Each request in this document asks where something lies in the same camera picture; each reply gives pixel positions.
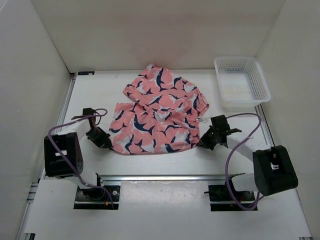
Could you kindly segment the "pink shark print shorts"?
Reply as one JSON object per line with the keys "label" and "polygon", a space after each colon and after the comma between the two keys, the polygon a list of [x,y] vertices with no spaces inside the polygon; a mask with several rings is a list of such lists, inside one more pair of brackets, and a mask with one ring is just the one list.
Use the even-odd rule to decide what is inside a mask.
{"label": "pink shark print shorts", "polygon": [[109,127],[112,150],[123,155],[187,151],[200,139],[200,118],[210,105],[192,82],[149,64],[117,103]]}

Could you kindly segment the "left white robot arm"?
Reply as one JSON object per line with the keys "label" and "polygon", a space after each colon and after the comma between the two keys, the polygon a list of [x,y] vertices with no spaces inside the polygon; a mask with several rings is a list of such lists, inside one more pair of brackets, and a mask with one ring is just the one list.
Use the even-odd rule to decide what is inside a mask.
{"label": "left white robot arm", "polygon": [[112,150],[110,134],[99,126],[107,113],[105,108],[84,108],[81,115],[51,128],[44,138],[46,175],[68,180],[80,189],[87,189],[87,194],[93,200],[103,198],[105,188],[100,175],[85,167],[80,140],[86,138],[99,149]]}

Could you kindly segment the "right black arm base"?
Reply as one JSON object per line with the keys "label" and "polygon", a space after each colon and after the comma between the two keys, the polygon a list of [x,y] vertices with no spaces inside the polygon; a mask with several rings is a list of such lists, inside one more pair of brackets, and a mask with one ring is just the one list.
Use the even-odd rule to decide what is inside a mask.
{"label": "right black arm base", "polygon": [[[209,196],[211,212],[240,212],[243,211],[231,198],[226,185],[209,185],[204,192]],[[236,200],[245,208],[252,207],[256,200],[253,192],[242,191],[234,194]]]}

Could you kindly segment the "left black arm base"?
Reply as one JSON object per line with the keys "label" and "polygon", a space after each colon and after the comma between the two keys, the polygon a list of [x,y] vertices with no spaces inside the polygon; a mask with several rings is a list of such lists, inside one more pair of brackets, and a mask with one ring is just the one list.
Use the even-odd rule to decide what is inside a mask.
{"label": "left black arm base", "polygon": [[77,187],[73,208],[76,210],[118,210],[120,205],[120,185],[105,185],[102,189]]}

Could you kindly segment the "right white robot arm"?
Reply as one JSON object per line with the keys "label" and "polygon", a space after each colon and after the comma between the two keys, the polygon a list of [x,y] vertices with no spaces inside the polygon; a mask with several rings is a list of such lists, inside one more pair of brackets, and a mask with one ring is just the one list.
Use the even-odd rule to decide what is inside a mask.
{"label": "right white robot arm", "polygon": [[[231,150],[225,163],[224,193],[227,198],[236,200],[243,192],[270,196],[298,186],[297,174],[284,146],[270,146],[256,141],[251,135],[246,136],[240,129],[231,128],[225,115],[210,120],[209,129],[196,145],[210,150],[221,145]],[[253,163],[253,173],[229,175],[229,163],[234,152]]]}

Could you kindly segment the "white plastic mesh basket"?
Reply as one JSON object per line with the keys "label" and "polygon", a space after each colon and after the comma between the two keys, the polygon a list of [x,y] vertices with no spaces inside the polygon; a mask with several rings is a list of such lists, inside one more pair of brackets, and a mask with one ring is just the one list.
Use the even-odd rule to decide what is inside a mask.
{"label": "white plastic mesh basket", "polygon": [[225,108],[254,108],[271,100],[263,70],[250,56],[219,56],[214,68]]}

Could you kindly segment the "aluminium front rail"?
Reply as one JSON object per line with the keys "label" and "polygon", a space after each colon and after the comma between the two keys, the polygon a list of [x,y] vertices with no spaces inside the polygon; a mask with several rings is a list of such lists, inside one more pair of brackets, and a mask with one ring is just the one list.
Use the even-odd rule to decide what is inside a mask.
{"label": "aluminium front rail", "polygon": [[101,175],[103,181],[223,181],[224,174],[189,175]]}

